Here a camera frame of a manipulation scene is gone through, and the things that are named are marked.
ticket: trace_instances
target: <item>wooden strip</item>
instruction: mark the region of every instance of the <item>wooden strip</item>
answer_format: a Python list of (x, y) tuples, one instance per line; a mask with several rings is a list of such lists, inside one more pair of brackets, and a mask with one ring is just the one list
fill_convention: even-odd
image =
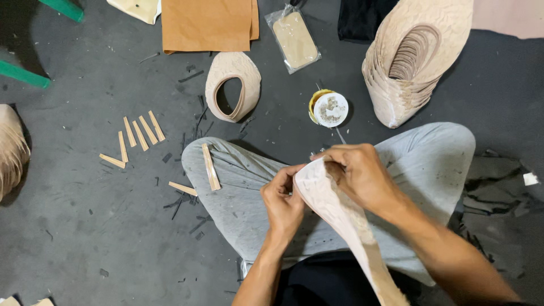
[(153, 134), (153, 131), (151, 131), (151, 128), (149, 128), (149, 125), (147, 125), (147, 122), (145, 121), (144, 116), (140, 116), (138, 118), (140, 118), (140, 122), (144, 126), (144, 130), (147, 133), (149, 140), (151, 140), (151, 143), (152, 144), (158, 143), (159, 141), (157, 140), (157, 137), (155, 137), (155, 134)]
[(209, 185), (212, 190), (219, 190), (221, 189), (221, 185), (219, 184), (217, 173), (213, 167), (213, 161), (211, 155), (209, 154), (208, 144), (202, 144), (202, 153), (204, 154), (204, 163), (206, 164), (206, 171), (208, 172)]
[(132, 125), (134, 126), (134, 129), (136, 130), (136, 134), (138, 135), (138, 139), (140, 140), (141, 148), (144, 149), (144, 151), (147, 151), (149, 149), (149, 146), (147, 145), (147, 142), (145, 142), (144, 135), (141, 133), (141, 130), (140, 130), (140, 127), (138, 126), (138, 123), (136, 121), (133, 121)]
[(155, 127), (155, 132), (157, 133), (157, 138), (159, 138), (159, 141), (161, 142), (165, 140), (166, 137), (164, 137), (163, 130), (160, 129), (157, 118), (155, 118), (152, 111), (149, 111), (149, 117), (151, 118), (151, 123), (153, 123), (153, 126)]
[(168, 182), (168, 185), (176, 188), (176, 189), (179, 189), (183, 192), (187, 192), (188, 194), (191, 194), (191, 195), (194, 195), (195, 197), (198, 197), (199, 195), (196, 194), (196, 190), (192, 189), (191, 187), (187, 187), (187, 186), (184, 186), (184, 185), (180, 185), (180, 184), (177, 184), (177, 183), (174, 183), (174, 182)]
[(134, 134), (132, 133), (131, 125), (128, 124), (127, 117), (124, 117), (123, 120), (125, 121), (125, 128), (127, 129), (128, 142), (131, 144), (132, 148), (136, 146), (136, 139), (134, 139)]
[(119, 145), (121, 146), (121, 159), (123, 162), (128, 162), (127, 148), (125, 147), (125, 139), (123, 138), (123, 131), (119, 131)]
[(113, 157), (109, 157), (109, 156), (106, 156), (106, 155), (104, 155), (104, 154), (100, 154), (100, 158), (103, 159), (103, 160), (105, 160), (105, 161), (107, 161), (107, 162), (110, 162), (110, 163), (116, 165), (116, 166), (119, 167), (119, 168), (123, 168), (123, 169), (125, 168), (125, 165), (126, 165), (125, 162), (122, 162), (122, 161), (120, 161), (120, 160), (116, 160), (116, 159), (113, 158)]

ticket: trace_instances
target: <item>person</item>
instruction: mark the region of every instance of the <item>person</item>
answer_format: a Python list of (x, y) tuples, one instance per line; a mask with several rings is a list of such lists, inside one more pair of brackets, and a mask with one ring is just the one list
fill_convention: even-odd
[[(202, 143), (211, 149), (220, 190), (209, 187)], [(445, 227), (474, 148), (465, 127), (434, 123), (376, 146), (335, 145), (311, 159), (326, 155), (344, 167), (336, 184), (371, 212), (390, 268), (422, 281), (430, 275), (458, 305), (520, 302), (486, 258)], [(345, 242), (293, 190), (293, 176), (305, 164), (286, 166), (213, 137), (192, 142), (182, 163), (200, 202), (244, 260), (246, 276), (232, 305), (379, 305)], [(397, 235), (421, 268), (405, 258)], [(395, 282), (403, 276), (391, 273)]]

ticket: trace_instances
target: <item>plastic bag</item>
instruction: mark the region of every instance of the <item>plastic bag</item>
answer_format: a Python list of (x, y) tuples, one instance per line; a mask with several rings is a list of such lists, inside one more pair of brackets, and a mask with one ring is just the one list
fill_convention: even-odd
[(308, 31), (302, 12), (290, 4), (264, 17), (283, 54), (289, 74), (321, 58)]

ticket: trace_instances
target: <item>black fabric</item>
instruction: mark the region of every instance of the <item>black fabric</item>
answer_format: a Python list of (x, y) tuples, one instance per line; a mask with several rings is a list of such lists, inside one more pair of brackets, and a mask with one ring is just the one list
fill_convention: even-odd
[(347, 41), (372, 41), (381, 21), (398, 0), (342, 0), (338, 17), (338, 38)]
[[(393, 270), (391, 277), (411, 305), (417, 305), (422, 284)], [(380, 306), (361, 266), (350, 251), (309, 257), (283, 270), (276, 306)], [(531, 306), (502, 303), (497, 306)]]

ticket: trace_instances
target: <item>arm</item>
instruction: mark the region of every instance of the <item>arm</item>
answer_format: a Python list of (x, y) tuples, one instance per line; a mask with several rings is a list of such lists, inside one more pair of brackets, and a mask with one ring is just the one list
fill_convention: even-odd
[(305, 164), (281, 168), (261, 188), (270, 228), (257, 259), (234, 297), (233, 306), (274, 304), (280, 281), (281, 258), (304, 216), (304, 201), (293, 191), (293, 175)]
[(343, 166), (330, 173), (354, 202), (397, 226), (434, 280), (459, 305), (520, 298), (471, 244), (428, 218), (393, 182), (370, 144), (335, 145), (326, 156)]

